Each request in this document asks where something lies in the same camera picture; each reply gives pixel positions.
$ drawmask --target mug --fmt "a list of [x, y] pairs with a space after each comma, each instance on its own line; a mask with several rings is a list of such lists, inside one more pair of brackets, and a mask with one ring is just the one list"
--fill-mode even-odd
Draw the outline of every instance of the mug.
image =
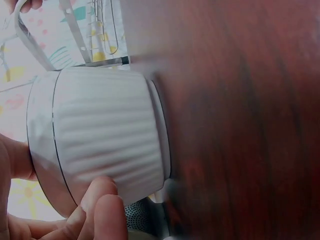
[[32, 85], [26, 125], [39, 183], [64, 217], [98, 176], [114, 179], [126, 206], [160, 190], [170, 176], [162, 105], [140, 73], [49, 71]]

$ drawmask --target mug handle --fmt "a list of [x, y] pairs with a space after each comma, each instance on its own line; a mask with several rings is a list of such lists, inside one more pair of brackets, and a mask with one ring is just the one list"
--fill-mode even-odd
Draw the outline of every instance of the mug handle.
[[20, 38], [25, 47], [35, 57], [35, 59], [44, 67], [45, 70], [54, 71], [55, 67], [49, 61], [44, 51], [37, 44], [34, 37], [30, 34], [29, 30], [20, 18], [20, 10], [22, 6], [26, 3], [26, 1], [27, 0], [18, 0], [18, 2], [15, 5], [13, 11], [13, 23], [15, 33], [18, 36], [18, 38]]

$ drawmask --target wooden table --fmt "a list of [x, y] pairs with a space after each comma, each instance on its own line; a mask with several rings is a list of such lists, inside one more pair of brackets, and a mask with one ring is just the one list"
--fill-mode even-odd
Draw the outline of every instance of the wooden table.
[[165, 107], [171, 233], [320, 239], [320, 1], [120, 2]]

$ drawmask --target patterned fabric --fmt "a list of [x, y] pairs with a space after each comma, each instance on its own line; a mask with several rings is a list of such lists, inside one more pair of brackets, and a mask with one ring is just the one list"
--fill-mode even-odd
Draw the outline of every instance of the patterned fabric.
[[[102, 45], [107, 47], [105, 52], [93, 50], [94, 61], [127, 55], [120, 3], [119, 0], [112, 1], [118, 38], [117, 47], [109, 1], [104, 1], [106, 12], [105, 33], [99, 35]], [[0, 10], [6, 8], [3, 6], [3, 2], [0, 0]], [[85, 6], [87, 0], [71, 0], [70, 2], [86, 42]], [[60, 69], [83, 63], [58, 0], [45, 1], [40, 9], [22, 14], [21, 18], [56, 68]], [[96, 34], [97, 31], [93, 29], [91, 31], [91, 35], [93, 35], [92, 46], [88, 46], [88, 48], [96, 48], [94, 41]], [[44, 70], [17, 38], [6, 42], [0, 52], [4, 54], [4, 61], [0, 59], [0, 133], [17, 141], [26, 142], [26, 110], [31, 89], [30, 83], [35, 79], [34, 76], [42, 74]], [[16, 85], [23, 86], [3, 91]], [[11, 182], [8, 212], [27, 219], [45, 221], [62, 219], [48, 202], [39, 183], [20, 179], [13, 179]]]

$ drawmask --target dish rack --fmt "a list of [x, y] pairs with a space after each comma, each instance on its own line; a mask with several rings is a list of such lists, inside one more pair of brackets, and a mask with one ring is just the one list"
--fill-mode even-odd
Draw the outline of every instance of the dish rack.
[[[61, 69], [56, 69], [54, 65], [50, 62], [42, 48], [37, 44], [32, 34], [29, 32], [26, 25], [23, 23], [20, 10], [27, 0], [18, 0], [13, 14], [10, 16], [10, 22], [13, 27], [10, 27], [8, 22], [4, 23], [2, 36], [0, 37], [0, 48], [4, 48], [7, 41], [14, 38], [19, 38], [24, 46], [29, 50], [29, 52], [34, 56], [34, 58], [43, 66], [47, 71], [60, 71]], [[118, 57], [113, 59], [107, 59], [102, 61], [93, 61], [93, 51], [98, 50], [99, 52], [106, 53], [108, 55], [113, 55], [118, 51], [119, 41], [117, 37], [117, 30], [115, 26], [115, 17], [113, 12], [113, 1], [112, 0], [85, 0], [85, 19], [86, 19], [86, 36], [83, 37], [77, 19], [74, 14], [74, 10], [70, 0], [59, 0], [60, 8], [63, 11], [65, 20], [69, 26], [70, 32], [75, 40], [77, 48], [81, 53], [84, 64], [78, 65], [76, 67], [113, 67], [129, 64], [128, 56]], [[109, 39], [106, 37], [105, 33], [105, 4], [110, 4], [111, 15], [113, 20], [113, 29], [116, 39], [116, 46], [113, 51], [108, 51], [110, 49]], [[97, 43], [95, 47], [92, 47], [92, 41], [95, 38]], [[0, 51], [0, 58], [3, 58], [3, 52]]]

